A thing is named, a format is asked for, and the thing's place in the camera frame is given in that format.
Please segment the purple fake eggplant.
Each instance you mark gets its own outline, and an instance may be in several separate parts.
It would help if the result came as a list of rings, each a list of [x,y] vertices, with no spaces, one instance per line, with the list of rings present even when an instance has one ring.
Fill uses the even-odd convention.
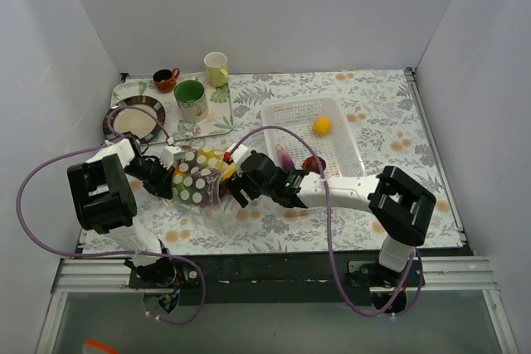
[[[278,157],[279,166],[284,172],[295,170],[295,164],[291,156],[285,150],[284,147],[277,144],[275,147],[276,155]]]

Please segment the polka dot zip top bag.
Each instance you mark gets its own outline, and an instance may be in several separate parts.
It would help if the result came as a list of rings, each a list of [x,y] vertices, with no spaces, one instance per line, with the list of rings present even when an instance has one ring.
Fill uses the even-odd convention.
[[[166,203],[181,218],[196,217],[223,225],[232,223],[241,208],[222,181],[223,170],[228,166],[223,161],[223,151],[208,146],[183,145],[181,148],[186,154],[171,168],[186,174],[184,184],[189,199],[181,202],[172,198]]]

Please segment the dark red fake apple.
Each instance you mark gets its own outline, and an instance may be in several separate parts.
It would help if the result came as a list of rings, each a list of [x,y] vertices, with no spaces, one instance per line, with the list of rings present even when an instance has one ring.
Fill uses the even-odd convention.
[[[326,170],[327,163],[319,156],[310,156],[302,163],[302,169],[308,172],[320,174]]]

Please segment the yellow fake lemon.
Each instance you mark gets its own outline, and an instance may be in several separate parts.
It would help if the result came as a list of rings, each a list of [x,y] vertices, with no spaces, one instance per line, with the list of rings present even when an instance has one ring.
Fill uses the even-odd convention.
[[[331,131],[332,127],[332,122],[327,118],[321,116],[314,121],[312,131],[318,136],[325,136]]]

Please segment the orange fake fruit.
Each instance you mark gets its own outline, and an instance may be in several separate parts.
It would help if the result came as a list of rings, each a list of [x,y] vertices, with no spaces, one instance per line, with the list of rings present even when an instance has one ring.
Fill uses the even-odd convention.
[[[234,163],[229,164],[222,173],[222,181],[225,182],[226,180],[230,179],[234,174],[236,173],[236,166]]]

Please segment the orange green fake mango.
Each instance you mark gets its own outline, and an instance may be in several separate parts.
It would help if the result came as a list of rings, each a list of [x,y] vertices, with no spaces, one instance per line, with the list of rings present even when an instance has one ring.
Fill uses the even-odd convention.
[[[186,202],[189,199],[189,191],[184,184],[186,174],[176,169],[172,178],[173,199],[176,201]]]

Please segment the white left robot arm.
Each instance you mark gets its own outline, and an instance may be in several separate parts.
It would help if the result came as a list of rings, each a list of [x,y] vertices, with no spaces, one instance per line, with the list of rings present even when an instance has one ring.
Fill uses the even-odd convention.
[[[134,177],[151,195],[173,198],[175,161],[185,151],[165,146],[161,154],[143,155],[139,139],[131,133],[107,144],[96,155],[67,169],[77,219],[84,230],[93,230],[116,241],[131,253],[125,264],[144,282],[166,288],[177,281],[177,269],[168,249],[155,234],[135,220],[137,204],[128,177]]]

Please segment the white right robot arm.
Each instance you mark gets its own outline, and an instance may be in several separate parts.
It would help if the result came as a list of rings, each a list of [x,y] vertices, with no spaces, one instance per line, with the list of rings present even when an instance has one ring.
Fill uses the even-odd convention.
[[[242,207],[267,196],[284,208],[330,205],[373,214],[387,232],[375,265],[382,284],[403,279],[409,256],[424,245],[436,198],[398,167],[386,166],[378,175],[323,179],[306,170],[285,172],[267,155],[244,148],[225,153],[224,161],[236,167],[226,187]]]

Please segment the black rimmed ceramic plate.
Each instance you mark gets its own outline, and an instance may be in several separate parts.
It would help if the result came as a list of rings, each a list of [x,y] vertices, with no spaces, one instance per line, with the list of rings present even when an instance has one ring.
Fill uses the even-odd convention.
[[[102,122],[102,131],[107,139],[113,140],[117,138],[117,135],[109,128],[108,122],[118,133],[131,132],[144,141],[155,138],[162,131],[160,126],[145,112],[136,109],[125,109],[125,106],[143,109],[164,125],[166,112],[163,105],[153,97],[135,95],[119,101],[105,115]]]

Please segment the white perforated plastic basket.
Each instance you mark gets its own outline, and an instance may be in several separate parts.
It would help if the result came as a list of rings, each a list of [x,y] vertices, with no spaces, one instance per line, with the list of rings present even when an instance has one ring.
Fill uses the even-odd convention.
[[[314,121],[321,116],[333,124],[325,136],[312,131]],[[261,122],[271,126],[264,131],[265,145],[276,164],[279,161],[275,147],[279,144],[291,156],[295,166],[300,167],[310,156],[301,143],[304,141],[325,160],[328,177],[361,177],[365,174],[355,135],[336,96],[321,94],[269,99],[261,106]]]

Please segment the green inside floral mug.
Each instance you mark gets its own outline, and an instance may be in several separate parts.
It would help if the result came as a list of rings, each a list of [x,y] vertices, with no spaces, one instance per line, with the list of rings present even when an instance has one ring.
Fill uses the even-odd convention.
[[[199,81],[184,80],[178,83],[174,90],[174,97],[184,121],[197,123],[207,117],[207,94],[203,84]]]

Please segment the brown small teacup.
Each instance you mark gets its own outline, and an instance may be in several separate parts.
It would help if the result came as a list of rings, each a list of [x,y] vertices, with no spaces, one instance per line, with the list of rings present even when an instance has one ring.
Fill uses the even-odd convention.
[[[159,92],[169,93],[174,91],[179,75],[180,70],[177,67],[171,70],[158,70],[153,74],[153,83]]]

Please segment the pale yellow mug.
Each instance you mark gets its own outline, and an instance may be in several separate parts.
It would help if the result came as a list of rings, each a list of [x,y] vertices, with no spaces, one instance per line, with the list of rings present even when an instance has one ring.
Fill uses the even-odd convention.
[[[227,62],[227,56],[221,52],[211,52],[204,57],[207,81],[213,87],[219,88],[228,84]]]

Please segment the orange tipped object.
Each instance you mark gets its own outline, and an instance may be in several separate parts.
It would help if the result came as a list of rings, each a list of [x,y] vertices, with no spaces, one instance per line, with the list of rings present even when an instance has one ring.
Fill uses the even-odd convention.
[[[82,354],[110,354],[113,350],[99,342],[85,340],[82,346]]]

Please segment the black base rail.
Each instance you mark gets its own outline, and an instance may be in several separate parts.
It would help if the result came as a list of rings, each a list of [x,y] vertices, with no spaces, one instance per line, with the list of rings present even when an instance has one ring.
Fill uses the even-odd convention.
[[[391,290],[375,276],[375,250],[334,254],[345,293],[357,306],[372,306],[378,290]],[[337,303],[343,299],[333,280],[326,252],[251,255],[195,255],[204,273],[207,304]]]

